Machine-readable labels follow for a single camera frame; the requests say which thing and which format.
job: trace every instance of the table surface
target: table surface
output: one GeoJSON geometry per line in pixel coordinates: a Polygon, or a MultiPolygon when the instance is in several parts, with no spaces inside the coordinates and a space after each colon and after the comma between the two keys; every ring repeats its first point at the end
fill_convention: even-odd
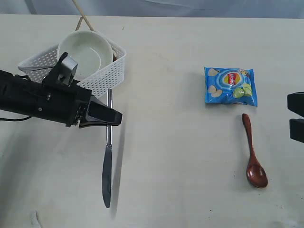
{"type": "MultiPolygon", "coordinates": [[[[45,228],[304,226],[304,144],[289,139],[298,117],[286,103],[303,90],[304,20],[89,19],[127,50],[125,81],[113,90],[124,118],[113,129],[111,208],[101,194],[104,127],[1,122],[0,227],[30,226],[33,210],[45,228]],[[206,105],[203,66],[254,68],[258,108],[206,105]],[[268,175],[263,190],[246,179],[242,113],[268,175]]],[[[17,73],[78,16],[0,21],[0,69],[17,73]]]]}

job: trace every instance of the chip bag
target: chip bag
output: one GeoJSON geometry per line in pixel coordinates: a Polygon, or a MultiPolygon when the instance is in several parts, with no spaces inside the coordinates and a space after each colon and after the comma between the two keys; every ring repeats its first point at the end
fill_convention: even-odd
{"type": "Polygon", "coordinates": [[[257,107],[253,69],[205,67],[206,103],[257,107]]]}

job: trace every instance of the metal knife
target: metal knife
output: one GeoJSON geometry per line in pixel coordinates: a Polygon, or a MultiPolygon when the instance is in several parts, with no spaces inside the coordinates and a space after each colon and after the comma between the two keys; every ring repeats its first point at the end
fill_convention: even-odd
{"type": "MultiPolygon", "coordinates": [[[[112,108],[112,89],[108,89],[108,107],[112,108]]],[[[106,208],[111,202],[111,182],[112,182],[112,126],[106,126],[106,147],[104,154],[103,174],[101,178],[102,193],[106,208]]]]}

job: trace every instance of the wooden stick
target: wooden stick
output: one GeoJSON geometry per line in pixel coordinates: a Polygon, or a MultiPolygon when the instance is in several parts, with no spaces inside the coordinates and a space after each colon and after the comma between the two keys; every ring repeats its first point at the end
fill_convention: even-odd
{"type": "Polygon", "coordinates": [[[80,17],[80,18],[79,18],[79,21],[78,21],[78,24],[77,24],[77,26],[76,26],[75,31],[78,31],[78,30],[79,30],[82,20],[83,20],[83,17],[80,17]]]}
{"type": "Polygon", "coordinates": [[[78,3],[76,2],[76,0],[72,0],[74,5],[76,6],[76,8],[78,9],[79,13],[81,14],[81,16],[84,18],[86,24],[88,25],[88,27],[90,28],[91,31],[95,31],[92,27],[92,25],[90,24],[89,20],[86,18],[85,14],[83,13],[82,9],[80,8],[80,6],[78,5],[78,3]]]}

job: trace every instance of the brown spoon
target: brown spoon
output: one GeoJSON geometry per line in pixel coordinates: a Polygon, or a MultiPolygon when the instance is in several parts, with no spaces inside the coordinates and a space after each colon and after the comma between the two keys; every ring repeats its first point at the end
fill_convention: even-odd
{"type": "Polygon", "coordinates": [[[247,133],[248,144],[250,149],[250,158],[247,166],[247,179],[248,181],[257,188],[265,188],[268,184],[268,179],[265,170],[258,162],[252,144],[252,132],[250,118],[247,114],[242,114],[243,124],[247,133]]]}

